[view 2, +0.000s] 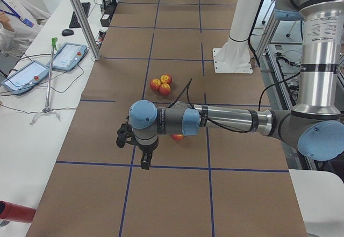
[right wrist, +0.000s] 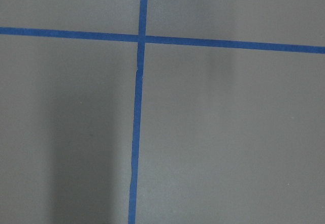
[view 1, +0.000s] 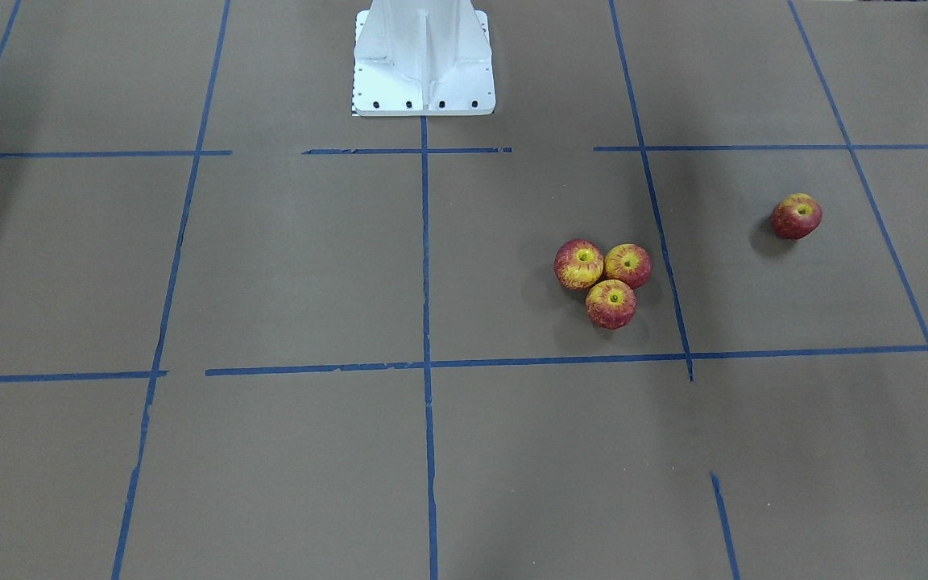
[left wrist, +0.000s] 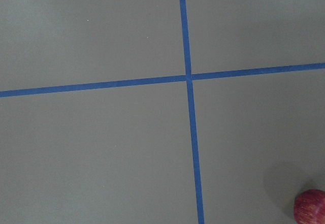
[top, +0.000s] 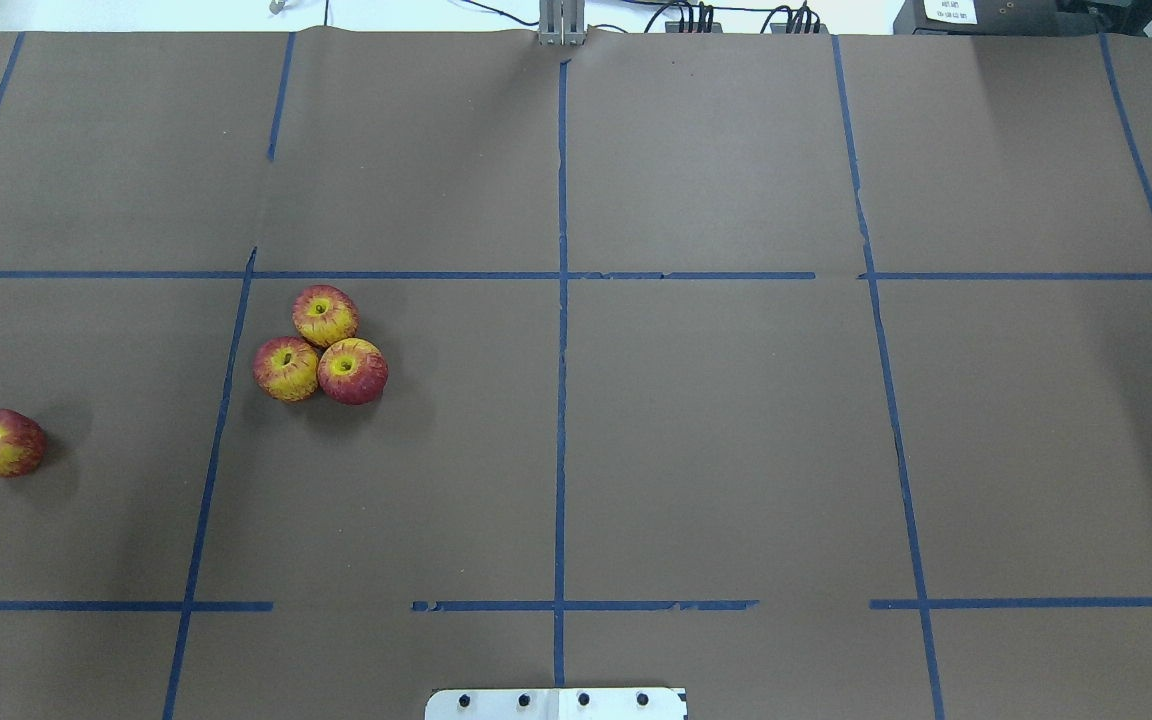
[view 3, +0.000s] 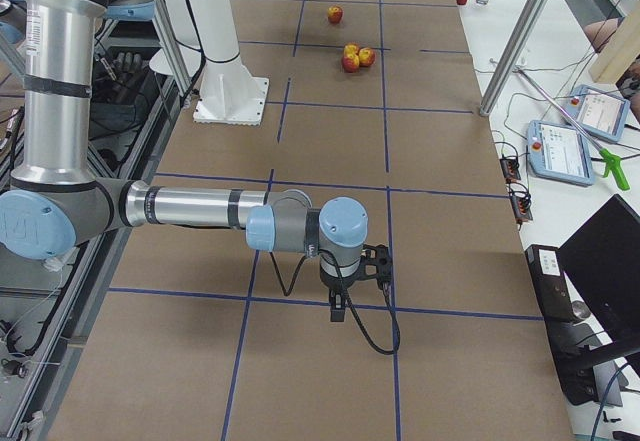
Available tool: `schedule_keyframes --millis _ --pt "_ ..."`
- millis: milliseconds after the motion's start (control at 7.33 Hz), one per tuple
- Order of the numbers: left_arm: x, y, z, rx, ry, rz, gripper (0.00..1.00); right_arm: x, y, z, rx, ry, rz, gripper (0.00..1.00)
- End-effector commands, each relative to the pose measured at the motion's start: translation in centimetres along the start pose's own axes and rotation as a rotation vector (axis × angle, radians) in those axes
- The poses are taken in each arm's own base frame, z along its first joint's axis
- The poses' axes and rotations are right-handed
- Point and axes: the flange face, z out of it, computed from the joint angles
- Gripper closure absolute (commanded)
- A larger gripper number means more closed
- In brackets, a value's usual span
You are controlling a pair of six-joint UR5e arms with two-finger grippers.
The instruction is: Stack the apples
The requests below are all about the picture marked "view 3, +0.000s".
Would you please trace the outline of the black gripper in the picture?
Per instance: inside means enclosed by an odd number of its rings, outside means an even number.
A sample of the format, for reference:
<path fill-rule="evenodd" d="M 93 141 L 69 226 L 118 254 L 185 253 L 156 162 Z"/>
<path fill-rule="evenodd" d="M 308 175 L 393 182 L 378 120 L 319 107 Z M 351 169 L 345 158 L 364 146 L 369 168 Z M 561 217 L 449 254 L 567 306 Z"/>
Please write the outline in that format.
<path fill-rule="evenodd" d="M 363 268 L 354 269 L 341 267 L 342 278 L 337 276 L 336 268 L 327 262 L 320 263 L 320 278 L 328 287 L 330 303 L 330 321 L 343 322 L 345 319 L 345 300 L 348 297 L 348 289 L 363 276 Z"/>

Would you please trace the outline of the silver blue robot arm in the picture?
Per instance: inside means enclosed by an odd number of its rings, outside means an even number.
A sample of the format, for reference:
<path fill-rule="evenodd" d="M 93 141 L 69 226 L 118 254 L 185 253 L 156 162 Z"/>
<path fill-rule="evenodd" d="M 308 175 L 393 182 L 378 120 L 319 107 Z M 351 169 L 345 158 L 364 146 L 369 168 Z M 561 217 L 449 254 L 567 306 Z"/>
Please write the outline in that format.
<path fill-rule="evenodd" d="M 98 178 L 87 166 L 93 36 L 110 0 L 25 0 L 25 152 L 1 197 L 1 241 L 47 259 L 100 234 L 143 224 L 240 229 L 257 251 L 318 257 L 331 318 L 354 311 L 366 278 L 368 217 L 338 197 L 314 208 L 298 190 L 171 189 Z"/>

